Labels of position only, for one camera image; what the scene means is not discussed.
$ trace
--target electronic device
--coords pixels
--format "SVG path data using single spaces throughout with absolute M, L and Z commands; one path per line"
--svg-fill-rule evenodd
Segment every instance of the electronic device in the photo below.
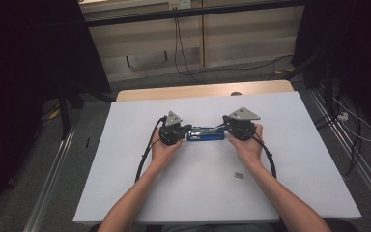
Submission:
M 144 161 L 149 154 L 150 150 L 152 149 L 153 136 L 156 132 L 157 126 L 160 122 L 162 122 L 162 127 L 160 128 L 158 135 L 160 137 L 160 141 L 165 144 L 166 146 L 171 146 L 176 144 L 180 139 L 187 138 L 188 141 L 210 141 L 210 140 L 223 140 L 225 135 L 225 131 L 228 131 L 231 135 L 235 138 L 239 139 L 240 141 L 247 141 L 249 139 L 253 139 L 258 144 L 260 144 L 264 151 L 267 154 L 267 158 L 270 161 L 271 165 L 271 173 L 272 176 L 276 178 L 276 171 L 275 165 L 273 163 L 272 154 L 268 150 L 268 148 L 264 145 L 261 138 L 258 137 L 258 134 L 255 133 L 255 125 L 251 122 L 251 120 L 259 120 L 261 119 L 258 115 L 251 112 L 245 107 L 241 107 L 240 109 L 232 112 L 230 115 L 222 116 L 223 124 L 215 127 L 215 128 L 207 128 L 207 127 L 193 127 L 190 124 L 185 126 L 181 126 L 181 122 L 183 121 L 177 114 L 173 111 L 169 111 L 167 116 L 160 118 L 154 129 L 153 133 L 150 137 L 149 144 L 147 145 L 146 151 L 140 161 L 139 167 L 137 169 L 137 175 L 135 182 L 140 178 L 141 169 L 143 167 Z

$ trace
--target hand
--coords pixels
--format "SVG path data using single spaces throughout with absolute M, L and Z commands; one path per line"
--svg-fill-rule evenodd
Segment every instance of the hand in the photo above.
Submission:
M 263 141 L 262 139 L 263 126 L 260 124 L 255 124 L 254 128 L 255 136 L 258 139 L 260 139 L 260 141 Z M 261 152 L 263 148 L 257 141 L 255 141 L 252 138 L 247 141 L 240 141 L 232 135 L 230 136 L 229 140 L 230 143 L 233 144 L 234 147 L 236 148 L 238 156 L 245 166 L 258 164 L 262 165 Z
M 152 140 L 152 144 L 154 144 L 152 147 L 152 165 L 163 169 L 171 162 L 174 153 L 182 146 L 183 140 L 181 139 L 176 144 L 167 146 L 160 141 L 159 130 L 160 128 L 156 130 Z

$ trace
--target small label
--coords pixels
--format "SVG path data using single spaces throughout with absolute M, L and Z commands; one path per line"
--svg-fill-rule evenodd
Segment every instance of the small label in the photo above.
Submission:
M 238 179 L 243 179 L 243 174 L 242 173 L 239 173 L 239 172 L 235 172 L 234 173 L 234 177 L 235 178 L 238 178 Z
M 347 112 L 339 112 L 338 119 L 347 121 L 348 120 L 348 113 Z

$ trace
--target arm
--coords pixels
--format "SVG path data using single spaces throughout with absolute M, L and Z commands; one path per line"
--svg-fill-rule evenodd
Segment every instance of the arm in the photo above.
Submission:
M 132 222 L 147 198 L 154 180 L 164 167 L 171 162 L 176 150 L 182 146 L 182 140 L 179 140 L 173 146 L 165 146 L 162 142 L 158 141 L 158 130 L 153 137 L 152 144 L 154 145 L 150 166 L 134 186 L 132 186 L 110 209 L 98 230 L 99 232 L 129 231 Z
M 262 140 L 262 130 L 261 125 L 255 125 L 260 140 Z M 273 178 L 262 165 L 260 161 L 262 147 L 256 141 L 249 139 L 242 142 L 231 136 L 230 142 L 289 231 L 330 231 L 324 220 L 312 208 Z

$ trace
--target blue component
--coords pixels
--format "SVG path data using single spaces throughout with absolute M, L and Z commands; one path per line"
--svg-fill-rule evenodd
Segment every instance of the blue component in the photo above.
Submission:
M 186 140 L 190 142 L 223 140 L 225 128 L 200 128 L 193 127 L 186 135 Z

